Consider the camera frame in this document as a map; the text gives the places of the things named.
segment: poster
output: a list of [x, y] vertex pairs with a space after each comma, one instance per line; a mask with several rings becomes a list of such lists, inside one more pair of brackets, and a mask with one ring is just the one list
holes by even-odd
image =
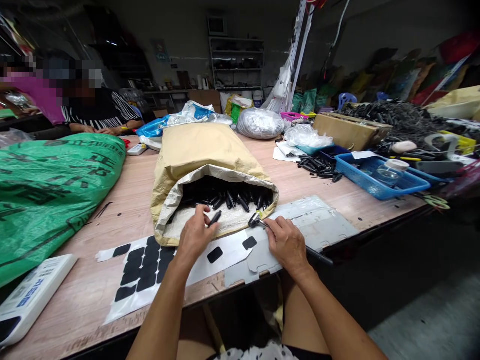
[[155, 54], [156, 60], [159, 63], [170, 62], [169, 53], [167, 52], [167, 47], [163, 39], [152, 39], [151, 45], [153, 46], [153, 53]]

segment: plastic lid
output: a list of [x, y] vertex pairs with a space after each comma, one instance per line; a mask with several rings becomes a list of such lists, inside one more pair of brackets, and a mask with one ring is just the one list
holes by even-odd
[[397, 160], [397, 159], [390, 159], [387, 160], [385, 163], [385, 166], [398, 170], [398, 171], [407, 171], [408, 168], [410, 167], [409, 164], [407, 164], [405, 161]]

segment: shelving unit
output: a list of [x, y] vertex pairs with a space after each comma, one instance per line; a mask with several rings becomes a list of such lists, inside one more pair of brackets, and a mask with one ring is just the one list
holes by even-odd
[[[210, 45], [213, 86], [215, 90], [229, 91], [262, 89], [264, 67], [263, 40], [220, 36], [210, 36], [208, 39]], [[223, 66], [231, 66], [231, 68], [219, 67], [220, 62], [224, 62]], [[257, 67], [245, 67], [254, 64], [255, 62]], [[257, 75], [257, 83], [250, 82], [249, 80], [239, 81], [239, 78], [240, 80], [242, 78], [249, 79], [250, 74]]]

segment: blue plastic chair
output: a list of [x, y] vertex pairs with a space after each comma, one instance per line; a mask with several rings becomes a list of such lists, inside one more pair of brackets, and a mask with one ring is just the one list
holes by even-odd
[[343, 92], [338, 97], [338, 110], [342, 110], [346, 103], [358, 103], [358, 100], [355, 95], [349, 92]]
[[376, 100], [377, 101], [380, 101], [380, 100], [388, 100], [390, 99], [390, 96], [382, 91], [379, 91], [376, 93]]
[[133, 109], [134, 112], [136, 112], [136, 114], [140, 117], [140, 119], [144, 119], [143, 115], [142, 115], [142, 112], [139, 110], [138, 107], [134, 106], [134, 105], [130, 105], [131, 108]]

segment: person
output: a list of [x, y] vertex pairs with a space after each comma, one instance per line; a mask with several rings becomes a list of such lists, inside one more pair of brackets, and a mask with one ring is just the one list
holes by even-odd
[[120, 94], [93, 83], [93, 79], [77, 77], [63, 90], [68, 104], [62, 106], [62, 113], [74, 134], [119, 136], [144, 124]]
[[[35, 115], [39, 111], [51, 123], [53, 128], [31, 133], [37, 140], [55, 140], [71, 135], [68, 126], [64, 125], [62, 114], [62, 90], [52, 86], [49, 79], [36, 73], [25, 59], [13, 56], [2, 56], [3, 69], [0, 78], [0, 101], [8, 106], [17, 117]], [[5, 92], [19, 92], [23, 94], [37, 109], [22, 110], [5, 98]]]
[[[207, 336], [203, 313], [182, 315], [190, 271], [215, 237], [219, 223], [210, 224], [198, 205], [180, 236], [177, 254], [170, 263], [148, 315], [127, 359], [213, 359], [217, 356]], [[264, 220], [270, 227], [270, 252], [287, 273], [282, 274], [284, 329], [282, 345], [270, 342], [264, 349], [242, 352], [231, 349], [218, 359], [386, 359], [322, 283], [307, 261], [305, 238], [290, 219]]]

